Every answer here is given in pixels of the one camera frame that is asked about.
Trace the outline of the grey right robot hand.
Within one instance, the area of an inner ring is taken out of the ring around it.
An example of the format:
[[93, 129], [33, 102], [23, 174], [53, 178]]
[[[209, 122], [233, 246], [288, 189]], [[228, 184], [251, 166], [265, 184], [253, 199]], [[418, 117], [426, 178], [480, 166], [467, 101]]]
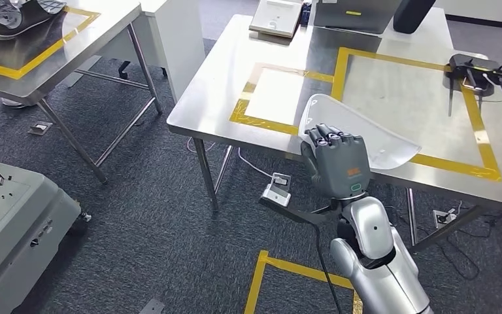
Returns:
[[371, 168], [362, 136], [321, 123], [305, 130], [305, 137], [301, 156], [313, 187], [337, 200], [357, 198], [366, 192]]

